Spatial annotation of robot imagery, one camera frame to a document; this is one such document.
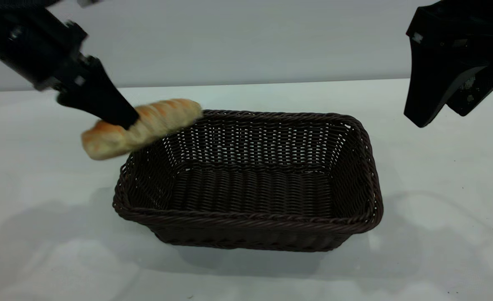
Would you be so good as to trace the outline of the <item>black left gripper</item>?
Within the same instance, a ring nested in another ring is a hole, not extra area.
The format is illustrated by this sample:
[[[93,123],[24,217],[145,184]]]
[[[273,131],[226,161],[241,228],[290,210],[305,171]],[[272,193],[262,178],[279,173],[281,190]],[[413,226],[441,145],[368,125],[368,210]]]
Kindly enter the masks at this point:
[[[101,61],[81,54],[87,33],[46,8],[0,10],[0,61],[38,91],[58,89],[57,102],[129,128],[135,108],[111,82]]]

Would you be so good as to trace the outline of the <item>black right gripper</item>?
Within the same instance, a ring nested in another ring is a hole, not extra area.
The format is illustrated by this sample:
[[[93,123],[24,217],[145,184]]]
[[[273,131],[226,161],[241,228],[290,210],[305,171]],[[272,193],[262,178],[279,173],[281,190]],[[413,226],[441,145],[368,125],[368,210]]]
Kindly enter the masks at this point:
[[[412,71],[404,115],[419,128],[448,101],[460,116],[493,91],[493,0],[440,0],[416,9],[407,29]]]

